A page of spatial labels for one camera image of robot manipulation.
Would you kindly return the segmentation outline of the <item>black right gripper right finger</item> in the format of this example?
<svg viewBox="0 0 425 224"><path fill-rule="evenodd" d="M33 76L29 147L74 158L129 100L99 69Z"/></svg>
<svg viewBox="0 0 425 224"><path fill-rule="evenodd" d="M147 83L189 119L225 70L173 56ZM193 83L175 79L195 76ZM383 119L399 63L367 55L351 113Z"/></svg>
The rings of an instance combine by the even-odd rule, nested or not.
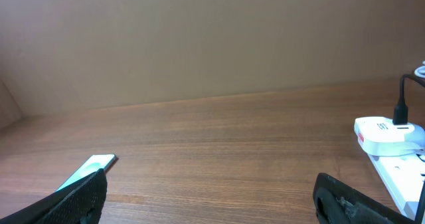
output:
<svg viewBox="0 0 425 224"><path fill-rule="evenodd" d="M326 173L319 173L317 176L313 202L320 224L414 222Z"/></svg>

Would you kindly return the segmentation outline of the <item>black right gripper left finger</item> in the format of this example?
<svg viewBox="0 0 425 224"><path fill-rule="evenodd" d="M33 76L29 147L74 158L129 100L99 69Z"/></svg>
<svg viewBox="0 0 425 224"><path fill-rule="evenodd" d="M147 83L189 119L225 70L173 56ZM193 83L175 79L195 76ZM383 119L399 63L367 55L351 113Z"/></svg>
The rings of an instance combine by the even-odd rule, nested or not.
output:
<svg viewBox="0 0 425 224"><path fill-rule="evenodd" d="M98 171L71 183L38 202L1 219L3 224L98 224L108 182Z"/></svg>

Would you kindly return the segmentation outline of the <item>Samsung Galaxy smartphone teal screen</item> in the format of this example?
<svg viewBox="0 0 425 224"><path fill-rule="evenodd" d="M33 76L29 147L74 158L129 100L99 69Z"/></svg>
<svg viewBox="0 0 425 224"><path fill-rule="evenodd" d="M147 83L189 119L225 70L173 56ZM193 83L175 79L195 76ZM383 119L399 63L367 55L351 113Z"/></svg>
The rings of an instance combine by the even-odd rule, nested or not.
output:
<svg viewBox="0 0 425 224"><path fill-rule="evenodd" d="M107 172L118 160L115 154L98 154L90 156L56 191L59 191L70 184L103 169Z"/></svg>

